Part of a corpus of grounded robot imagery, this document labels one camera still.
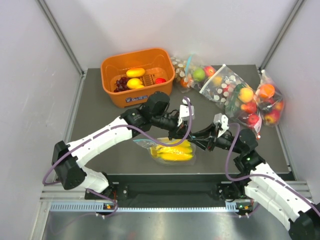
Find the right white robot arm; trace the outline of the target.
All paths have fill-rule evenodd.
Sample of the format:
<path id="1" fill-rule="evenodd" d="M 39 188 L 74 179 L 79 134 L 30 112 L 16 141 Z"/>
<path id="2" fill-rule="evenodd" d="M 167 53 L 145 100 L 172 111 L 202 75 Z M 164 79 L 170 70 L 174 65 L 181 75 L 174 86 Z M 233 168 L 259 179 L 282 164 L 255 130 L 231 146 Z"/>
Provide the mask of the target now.
<path id="1" fill-rule="evenodd" d="M 264 207 L 287 229 L 293 240 L 320 238 L 320 205 L 293 189 L 257 153 L 258 142 L 249 129 L 237 129 L 235 135 L 220 133 L 209 126 L 191 134 L 190 141 L 204 150 L 214 148 L 237 153 L 233 160 L 239 174 L 229 174 L 229 159 L 225 161 L 225 176 L 234 183 L 233 192 L 239 198 L 248 197 Z"/>

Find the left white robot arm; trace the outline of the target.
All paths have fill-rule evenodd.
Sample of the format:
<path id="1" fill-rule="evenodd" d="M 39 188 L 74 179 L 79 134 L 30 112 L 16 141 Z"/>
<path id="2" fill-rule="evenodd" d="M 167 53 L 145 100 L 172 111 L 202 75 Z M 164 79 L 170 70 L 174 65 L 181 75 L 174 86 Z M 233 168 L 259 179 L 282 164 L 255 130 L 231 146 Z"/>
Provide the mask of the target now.
<path id="1" fill-rule="evenodd" d="M 170 115 L 167 108 L 170 97 L 161 91 L 152 94 L 139 107 L 127 109 L 114 121 L 82 139 L 55 144 L 52 170 L 65 190 L 77 187 L 97 192 L 102 198 L 109 198 L 114 191 L 107 174 L 86 167 L 86 164 L 109 148 L 135 138 L 152 126 L 167 130 L 170 138 L 181 143 L 187 139 L 194 118 L 194 107 L 188 97 L 184 97 L 178 112 Z"/>

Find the blue zip top bag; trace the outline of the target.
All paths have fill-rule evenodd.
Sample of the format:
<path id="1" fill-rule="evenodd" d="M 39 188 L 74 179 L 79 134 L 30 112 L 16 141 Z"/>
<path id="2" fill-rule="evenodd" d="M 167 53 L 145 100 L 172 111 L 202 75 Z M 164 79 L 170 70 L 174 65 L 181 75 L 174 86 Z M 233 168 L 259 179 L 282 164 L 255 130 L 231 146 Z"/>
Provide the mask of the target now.
<path id="1" fill-rule="evenodd" d="M 151 139 L 136 139 L 134 142 L 146 149 L 153 160 L 162 165 L 193 165 L 196 161 L 196 145 L 184 140 L 177 146 L 163 146 Z"/>

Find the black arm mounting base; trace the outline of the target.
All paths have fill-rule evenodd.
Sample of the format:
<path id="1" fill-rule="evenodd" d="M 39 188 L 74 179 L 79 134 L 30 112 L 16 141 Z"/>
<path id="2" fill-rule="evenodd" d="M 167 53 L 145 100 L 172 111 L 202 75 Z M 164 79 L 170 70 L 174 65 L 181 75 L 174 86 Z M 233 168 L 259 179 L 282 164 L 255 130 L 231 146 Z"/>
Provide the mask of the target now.
<path id="1" fill-rule="evenodd" d="M 118 201 L 137 196 L 198 196 L 213 200 L 244 199 L 240 183 L 222 174 L 111 174 L 110 187 L 101 194 Z"/>

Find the yellow fake banana bunch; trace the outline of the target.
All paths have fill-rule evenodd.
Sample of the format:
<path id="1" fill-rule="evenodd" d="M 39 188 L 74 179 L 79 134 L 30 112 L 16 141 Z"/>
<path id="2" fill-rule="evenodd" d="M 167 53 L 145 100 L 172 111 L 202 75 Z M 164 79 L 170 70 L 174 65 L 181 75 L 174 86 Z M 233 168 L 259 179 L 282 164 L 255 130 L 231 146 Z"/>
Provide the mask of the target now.
<path id="1" fill-rule="evenodd" d="M 188 140 L 184 140 L 176 146 L 156 144 L 149 148 L 149 152 L 153 158 L 165 162 L 187 162 L 194 158 L 195 147 Z"/>

